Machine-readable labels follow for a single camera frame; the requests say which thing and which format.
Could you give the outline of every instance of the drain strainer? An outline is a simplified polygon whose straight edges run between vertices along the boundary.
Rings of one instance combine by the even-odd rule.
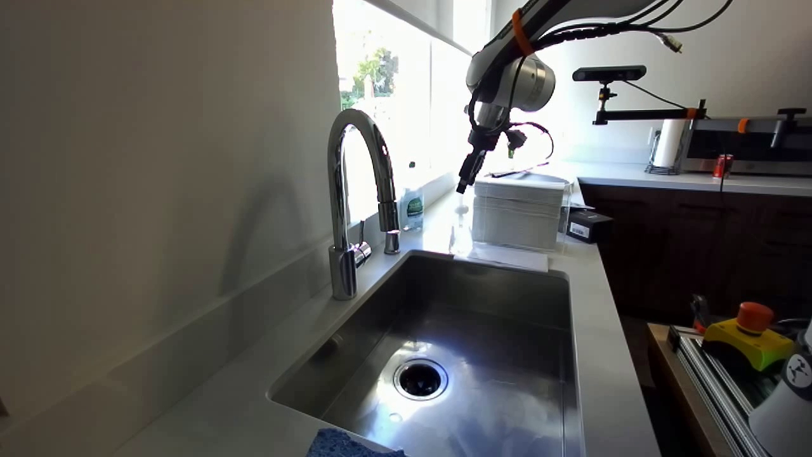
[[[437,398],[448,386],[443,367],[428,359],[414,359],[395,370],[395,389],[412,400]]]

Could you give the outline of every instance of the faucet spout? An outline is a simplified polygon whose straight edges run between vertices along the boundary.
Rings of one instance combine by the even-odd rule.
[[[397,237],[398,210],[395,202],[395,182],[387,144],[375,122],[363,111],[341,111],[330,129],[327,142],[327,174],[330,187],[330,212],[333,220],[333,246],[330,248],[330,278],[333,297],[349,300],[355,297],[356,269],[369,257],[371,249],[363,241],[353,245],[347,235],[347,195],[344,184],[343,141],[347,128],[354,126],[361,133],[372,159],[375,186],[378,188],[378,221],[387,238]],[[387,254],[395,254],[397,242],[387,239]]]

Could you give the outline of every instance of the paper towel roll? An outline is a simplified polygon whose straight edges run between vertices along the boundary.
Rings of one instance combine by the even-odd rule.
[[[663,121],[663,131],[654,152],[655,167],[673,167],[676,152],[680,149],[682,131],[685,129],[684,119],[666,119]]]

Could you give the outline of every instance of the wooden cabinet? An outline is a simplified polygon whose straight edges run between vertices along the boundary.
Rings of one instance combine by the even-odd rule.
[[[714,314],[758,301],[812,316],[812,198],[582,185],[615,219],[598,245],[621,314],[689,324],[691,294]]]

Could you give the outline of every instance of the stainless steel sink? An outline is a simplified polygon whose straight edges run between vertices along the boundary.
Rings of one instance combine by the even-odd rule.
[[[412,252],[269,396],[412,457],[581,454],[569,284]]]

